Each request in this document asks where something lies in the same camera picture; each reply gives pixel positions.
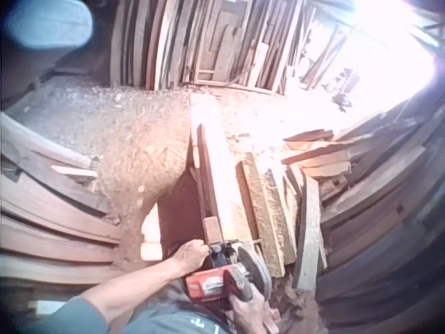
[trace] wooden board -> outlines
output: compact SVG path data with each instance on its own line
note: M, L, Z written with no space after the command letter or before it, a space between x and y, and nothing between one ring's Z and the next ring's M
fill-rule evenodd
M124 272L108 265L85 265L37 260L3 254L0 277L66 285L96 285Z
M183 68L183 52L186 39L188 22L191 17L193 0L184 0L179 17L178 27L176 31L175 41L173 43L172 60L170 62L170 70L168 71L168 87L176 88L179 83L179 77Z
M306 175L305 184L293 288L315 293L321 252L320 198L317 181Z
M139 0L134 29L133 45L133 81L135 87L141 87L145 80L147 66L148 35L150 28L150 0Z
M159 34L161 32L161 22L163 21L164 8L167 0L158 0L156 5L156 11L154 12L152 31L150 33L150 40L148 46L147 55L147 71L145 75L145 89L154 89L154 78L157 66L157 54L158 54L158 43Z
M331 228L359 213L399 185L426 157L425 148L402 150L368 178L345 192L321 215L323 228Z
M166 55L170 51L168 46L170 25L175 20L175 15L178 7L178 0L166 0L165 10L162 17L161 30L159 32L158 48L156 56L156 67L154 71L154 90L161 87L162 69Z
M75 237L118 244L122 231L111 224L76 209L55 196L25 173L18 183L1 175L1 207L3 211L50 230Z
M211 196L212 216L220 221L222 236L225 240L252 240L245 217L241 195L236 182L234 158L229 151L220 120L219 104L213 95L191 94L191 117L199 117L204 152L204 166Z
M1 215L1 248L50 260L113 262L114 250L47 232Z
M113 25L110 52L110 86L118 87L122 84L122 46L124 39L124 19L126 1L120 1Z
M303 168L303 172L307 176L318 180L324 177L334 177L338 175L350 174L351 167L349 161L338 162L336 164L329 164L324 166Z
M35 180L97 215L103 216L109 212L106 198L89 192L70 178L57 173L35 153L18 144L13 145L8 137L3 137L1 144L1 155Z
M258 157L255 153L246 152L243 159L243 169L248 182L250 198L257 221L258 233L261 238L261 247L266 266L272 277L283 277L284 254L283 240L279 239L277 234L277 221L275 220L273 209L270 207L270 197L267 189L264 188L264 182L261 181L258 169Z
M15 122L5 113L1 113L0 123L2 136L12 136L15 141L18 141L36 153L78 168L88 169L90 167L90 158L49 141L27 127Z
M238 43L240 34L240 28L235 29L233 26L228 25L225 27L221 48L216 57L215 73L213 73L212 80L228 82L236 52L235 46Z

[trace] lumber pile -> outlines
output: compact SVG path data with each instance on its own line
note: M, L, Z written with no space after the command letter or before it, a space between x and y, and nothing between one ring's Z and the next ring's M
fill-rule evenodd
M110 84L284 93L298 80L314 13L307 0L119 1Z
M288 297L316 296L330 333L398 333L437 314L445 297L442 87L432 83L337 135L317 129L272 150L243 136L237 162L215 97L191 95L207 240L252 242L294 291Z
M108 202L86 187L90 163L1 113L0 277L93 285L120 275L110 264L122 231L100 219Z

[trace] dirt floor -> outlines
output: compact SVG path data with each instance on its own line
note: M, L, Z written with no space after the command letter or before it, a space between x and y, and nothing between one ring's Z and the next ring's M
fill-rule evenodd
M190 196L195 191L193 179L186 173L174 188L186 170L190 92L218 98L234 152L240 134L254 134L259 145L269 146L286 135L327 126L321 124L323 117L317 117L327 109L320 106L308 112L301 107L300 98L197 86L159 92L111 89L85 77L52 81L54 88L47 94L8 114L48 139L92 158L99 173L95 191L111 202L106 218L125 230L115 263L127 271L147 265L140 259L140 227L159 198L167 203L159 209L159 216L177 221L174 228L161 226L164 241L166 234L170 239L165 249L200 236L200 231L188 228L200 226L196 224L200 219L197 200ZM161 197L165 193L174 196Z

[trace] saw handle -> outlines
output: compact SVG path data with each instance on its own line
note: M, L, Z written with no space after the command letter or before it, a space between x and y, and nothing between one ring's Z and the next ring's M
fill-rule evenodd
M238 268L232 267L226 270L223 279L228 296L234 294L240 301L245 303L253 299L253 291L250 282Z

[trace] person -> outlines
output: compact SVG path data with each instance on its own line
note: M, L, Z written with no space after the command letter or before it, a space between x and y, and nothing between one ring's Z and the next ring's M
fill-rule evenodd
M120 333L229 333L227 324L193 304L181 286L180 278L198 270L208 254L209 247L202 240L187 242L159 264L114 278L74 297L24 332L107 333L113 320L134 310ZM254 298L248 303L229 297L234 323L246 334L265 334L264 297L254 285L252 290Z

